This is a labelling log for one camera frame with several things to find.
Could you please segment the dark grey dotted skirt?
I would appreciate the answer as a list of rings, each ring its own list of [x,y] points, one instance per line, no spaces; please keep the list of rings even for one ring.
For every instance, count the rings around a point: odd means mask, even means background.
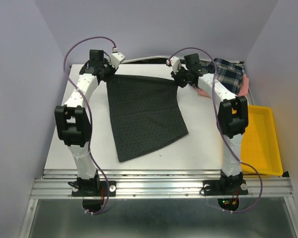
[[[106,88],[119,162],[147,155],[188,135],[173,80],[115,74]]]

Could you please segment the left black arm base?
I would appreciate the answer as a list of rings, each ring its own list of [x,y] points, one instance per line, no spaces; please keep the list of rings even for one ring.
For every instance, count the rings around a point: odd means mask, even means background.
[[[76,180],[68,182],[72,188],[72,197],[115,197],[116,182],[109,181],[109,186],[104,180]]]

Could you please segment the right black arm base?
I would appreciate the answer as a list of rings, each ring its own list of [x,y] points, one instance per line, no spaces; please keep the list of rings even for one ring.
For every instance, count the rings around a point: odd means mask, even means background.
[[[231,195],[248,195],[248,187],[245,180],[226,181],[204,180],[200,194],[204,196],[231,196]]]

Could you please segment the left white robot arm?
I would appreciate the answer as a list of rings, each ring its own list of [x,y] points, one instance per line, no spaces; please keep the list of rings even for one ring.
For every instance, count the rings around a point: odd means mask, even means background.
[[[55,108],[58,138],[70,150],[76,168],[76,181],[69,185],[74,190],[84,189],[89,195],[100,191],[98,168],[92,158],[90,142],[92,136],[92,115],[89,99],[105,74],[115,68],[110,65],[110,56],[103,50],[90,50],[89,60],[78,74],[78,82],[69,83],[74,87],[66,102]]]

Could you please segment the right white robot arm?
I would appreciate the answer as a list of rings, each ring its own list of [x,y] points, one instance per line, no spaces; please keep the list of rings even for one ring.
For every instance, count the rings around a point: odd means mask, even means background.
[[[184,57],[185,66],[175,56],[166,64],[172,68],[171,77],[180,87],[190,84],[206,92],[211,97],[216,123],[223,140],[223,165],[219,180],[219,189],[231,193],[236,183],[242,182],[241,142],[248,126],[248,102],[246,97],[238,96],[227,89],[221,82],[221,69],[216,61],[208,66],[201,65],[198,54]]]

